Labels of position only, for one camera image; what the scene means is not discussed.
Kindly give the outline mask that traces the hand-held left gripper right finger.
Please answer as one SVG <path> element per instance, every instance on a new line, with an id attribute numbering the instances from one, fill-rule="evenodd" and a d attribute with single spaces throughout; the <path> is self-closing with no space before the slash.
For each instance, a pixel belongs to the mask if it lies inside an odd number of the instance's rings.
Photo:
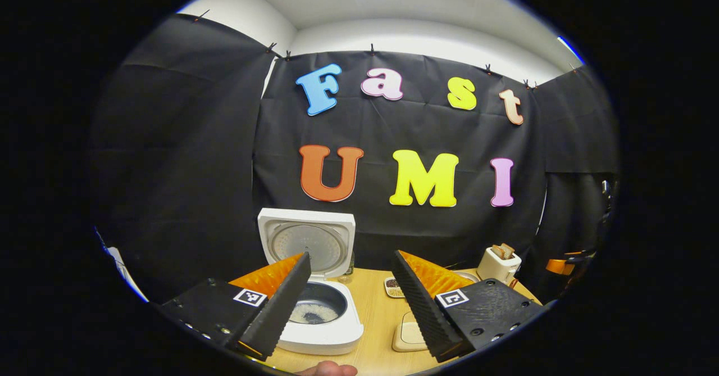
<path id="1" fill-rule="evenodd" d="M 392 273 L 439 363 L 487 351 L 547 310 L 498 279 L 471 282 L 405 251 L 395 251 Z"/>

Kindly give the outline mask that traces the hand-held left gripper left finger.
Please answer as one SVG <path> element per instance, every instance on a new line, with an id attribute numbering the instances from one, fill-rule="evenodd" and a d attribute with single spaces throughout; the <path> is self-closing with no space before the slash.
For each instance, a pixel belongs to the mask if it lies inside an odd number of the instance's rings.
<path id="1" fill-rule="evenodd" d="M 273 354 L 311 274 L 308 252 L 286 259 L 288 273 L 273 293 L 208 278 L 163 304 L 166 319 L 209 345 L 265 361 Z"/>

